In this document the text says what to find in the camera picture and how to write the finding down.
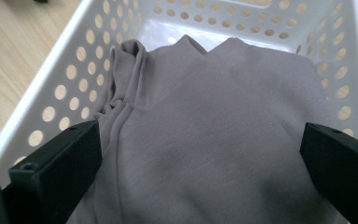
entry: perforated basket wall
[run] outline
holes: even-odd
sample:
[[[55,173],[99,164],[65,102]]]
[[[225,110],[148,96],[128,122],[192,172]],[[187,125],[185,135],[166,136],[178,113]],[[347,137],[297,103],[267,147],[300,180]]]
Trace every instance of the perforated basket wall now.
[[[358,138],[357,0],[84,0],[0,134],[0,184],[18,158],[92,118],[112,49],[136,38],[151,50],[185,34],[207,50],[236,36],[309,57],[343,132]]]

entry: circular hole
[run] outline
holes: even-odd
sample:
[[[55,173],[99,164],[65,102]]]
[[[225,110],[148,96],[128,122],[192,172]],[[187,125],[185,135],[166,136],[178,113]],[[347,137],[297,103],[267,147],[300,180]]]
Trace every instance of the circular hole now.
[[[132,18],[133,18],[133,12],[132,12],[132,9],[129,9],[129,19],[130,19],[130,21],[132,21]]]
[[[267,14],[264,13],[264,12],[260,12],[260,13],[257,14],[257,19],[260,20],[260,21],[265,20],[266,17],[267,17]]]
[[[116,30],[117,22],[115,18],[112,18],[112,20],[110,20],[110,27],[112,28],[112,30]]]
[[[336,72],[336,79],[342,79],[344,78],[348,73],[348,67],[347,66],[341,66],[338,71]]]
[[[319,57],[322,58],[327,54],[327,48],[322,48],[321,52],[319,53]]]
[[[182,5],[189,7],[190,6],[190,0],[182,0]]]
[[[98,86],[102,86],[102,85],[103,85],[103,75],[98,75],[98,77],[97,77],[97,84],[98,84]]]
[[[307,44],[309,44],[310,41],[312,41],[312,39],[313,39],[313,34],[309,34],[309,35],[307,36]]]
[[[103,42],[105,44],[109,44],[109,41],[110,41],[110,34],[107,33],[106,31],[103,33]]]
[[[334,25],[333,25],[333,29],[338,29],[338,27],[341,26],[342,22],[344,21],[344,19],[342,17],[339,17],[336,22],[334,22]]]
[[[350,86],[343,85],[338,89],[336,96],[338,99],[343,99],[347,97],[348,93],[350,93]]]
[[[79,89],[80,89],[81,91],[86,91],[88,86],[89,86],[89,83],[88,83],[88,81],[87,81],[85,78],[83,78],[83,79],[80,80],[80,82],[79,82]]]
[[[234,15],[235,14],[235,7],[234,6],[227,7],[227,13],[230,14],[230,15]]]
[[[108,1],[103,1],[103,11],[104,13],[108,14],[110,11],[110,6]]]
[[[280,39],[287,39],[287,37],[289,37],[289,33],[283,32],[279,34]]]
[[[252,11],[250,9],[244,9],[241,11],[241,16],[244,18],[249,17],[252,14]]]
[[[276,15],[276,16],[273,16],[271,20],[274,23],[280,23],[283,20],[283,17]]]
[[[321,83],[322,83],[322,87],[323,87],[324,89],[326,89],[327,86],[328,86],[328,79],[327,79],[327,78],[324,78]]]
[[[95,63],[94,63],[94,62],[90,62],[90,63],[89,63],[89,66],[87,67],[87,69],[89,70],[89,74],[90,74],[90,75],[94,75],[95,69],[96,69]]]
[[[101,28],[103,26],[103,18],[100,14],[95,16],[95,26]]]
[[[231,26],[231,21],[223,21],[222,26],[225,27],[225,28],[230,27]]]
[[[62,100],[62,99],[65,97],[65,95],[66,95],[66,88],[65,88],[65,86],[59,85],[59,86],[56,88],[54,94],[55,94],[55,97],[57,98],[57,100]]]
[[[321,36],[319,37],[319,43],[323,43],[326,40],[326,37],[327,37],[327,33],[321,34]]]
[[[36,130],[30,134],[28,137],[28,144],[31,147],[38,146],[43,140],[43,133],[39,130]]]
[[[196,15],[194,17],[194,21],[201,22],[202,21],[202,16],[201,15]]]
[[[33,164],[31,162],[27,162],[21,166],[21,169],[22,170],[33,170],[35,167],[36,167],[35,164]]]
[[[94,102],[97,99],[97,91],[91,91],[89,93],[89,100],[91,102]]]
[[[345,134],[347,134],[349,136],[352,136],[352,137],[354,136],[354,132],[352,129],[347,128],[347,129],[342,130],[342,132],[344,132]]]
[[[312,46],[309,46],[307,49],[307,56],[310,56],[312,54]]]
[[[123,7],[121,5],[117,6],[117,15],[121,18],[123,17]]]
[[[337,13],[341,10],[342,3],[338,3],[336,7],[333,9],[333,15],[337,15]]]
[[[69,120],[67,117],[64,117],[60,120],[59,128],[61,131],[67,129],[69,127],[69,123],[71,120]]]
[[[257,34],[259,31],[260,31],[260,27],[258,27],[258,26],[254,26],[251,28],[251,32],[254,34]]]
[[[103,68],[104,68],[104,70],[107,72],[107,71],[109,71],[109,68],[110,68],[110,62],[109,62],[109,60],[105,60],[104,62],[103,62]]]
[[[90,110],[88,107],[84,107],[82,110],[81,110],[81,118],[82,119],[86,119],[89,117],[89,114],[90,114]]]
[[[205,8],[205,2],[203,0],[198,0],[196,7],[197,8]]]
[[[79,61],[84,61],[86,59],[86,50],[83,47],[79,47],[76,51],[76,57]]]
[[[74,79],[76,77],[76,67],[73,64],[68,65],[68,67],[66,67],[66,76],[69,79]]]
[[[298,45],[296,49],[296,54],[298,54],[300,51],[301,51],[301,45]]]
[[[101,59],[103,57],[103,48],[101,46],[98,46],[95,50],[95,55],[97,58]]]
[[[318,30],[322,30],[325,25],[326,25],[326,20],[322,20],[321,22],[319,22]]]
[[[346,49],[340,49],[338,52],[337,52],[337,55],[336,55],[336,60],[337,61],[341,61],[345,55],[347,54],[347,50]]]
[[[238,23],[236,28],[237,28],[237,30],[239,30],[239,31],[244,30],[244,29],[245,29],[245,24],[243,24],[243,23]]]
[[[118,33],[116,35],[116,41],[118,42],[118,44],[121,44],[121,42],[123,42],[123,35],[121,33]]]
[[[174,17],[175,16],[175,11],[173,11],[172,9],[168,9],[167,15],[170,16],[170,17]]]
[[[307,11],[307,9],[308,9],[308,5],[305,4],[305,3],[300,3],[300,4],[298,4],[297,7],[296,7],[296,11],[297,11],[297,12],[300,12],[300,13]]]
[[[344,39],[345,33],[344,32],[340,32],[336,38],[334,39],[334,45],[337,45],[339,43],[341,43],[341,41]]]
[[[281,9],[287,9],[290,7],[290,1],[289,0],[282,0],[280,3],[279,3],[279,7]]]
[[[291,27],[297,26],[297,25],[298,25],[298,21],[295,20],[295,19],[291,19],[290,21],[287,22],[287,25],[288,25],[288,26],[291,26]]]
[[[153,8],[153,11],[154,11],[156,14],[160,14],[160,13],[161,13],[161,7],[154,7],[154,8]]]
[[[94,32],[92,32],[91,30],[88,30],[86,32],[86,39],[89,44],[94,43],[94,39],[95,39]]]
[[[339,109],[338,118],[348,119],[351,116],[351,108],[348,105],[344,105]]]
[[[213,4],[211,5],[211,9],[212,9],[213,11],[218,11],[218,10],[220,10],[220,4],[218,4],[218,3],[213,3]]]
[[[180,17],[181,17],[183,20],[187,20],[187,19],[188,19],[188,14],[187,14],[187,12],[182,12],[182,13],[180,14]]]
[[[77,97],[74,97],[71,99],[71,101],[69,102],[69,108],[71,108],[71,110],[76,110],[79,107],[79,99]]]
[[[18,164],[19,162],[23,161],[25,158],[27,157],[19,157],[18,159],[16,159],[16,161],[14,161],[13,165]]]
[[[272,36],[272,35],[274,35],[274,31],[273,30],[266,30],[265,35],[266,36]]]
[[[52,121],[54,119],[54,117],[55,117],[55,109],[54,109],[54,107],[48,106],[43,110],[42,119],[45,122]]]
[[[328,63],[322,63],[322,65],[319,67],[318,72],[319,74],[325,74],[328,67]]]
[[[211,17],[208,19],[208,23],[211,25],[214,25],[214,24],[216,24],[216,19],[214,17]]]

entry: wooden floor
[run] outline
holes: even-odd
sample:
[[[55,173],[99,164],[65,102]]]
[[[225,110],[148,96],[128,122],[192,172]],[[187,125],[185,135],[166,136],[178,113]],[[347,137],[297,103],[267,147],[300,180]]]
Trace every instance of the wooden floor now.
[[[0,0],[0,131],[80,0]]]

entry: clothing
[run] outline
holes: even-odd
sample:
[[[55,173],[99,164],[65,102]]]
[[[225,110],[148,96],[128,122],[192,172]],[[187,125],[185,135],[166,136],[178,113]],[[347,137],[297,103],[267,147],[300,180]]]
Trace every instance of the clothing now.
[[[69,223],[328,223],[299,154],[337,122],[311,61],[230,38],[115,49],[103,164]]]

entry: gray fabric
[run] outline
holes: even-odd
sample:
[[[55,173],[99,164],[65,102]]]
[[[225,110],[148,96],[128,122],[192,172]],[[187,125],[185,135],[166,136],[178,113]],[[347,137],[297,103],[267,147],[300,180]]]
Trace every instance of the gray fabric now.
[[[184,36],[112,58],[103,164],[69,223],[328,223],[299,155],[305,122],[337,127],[307,58]]]

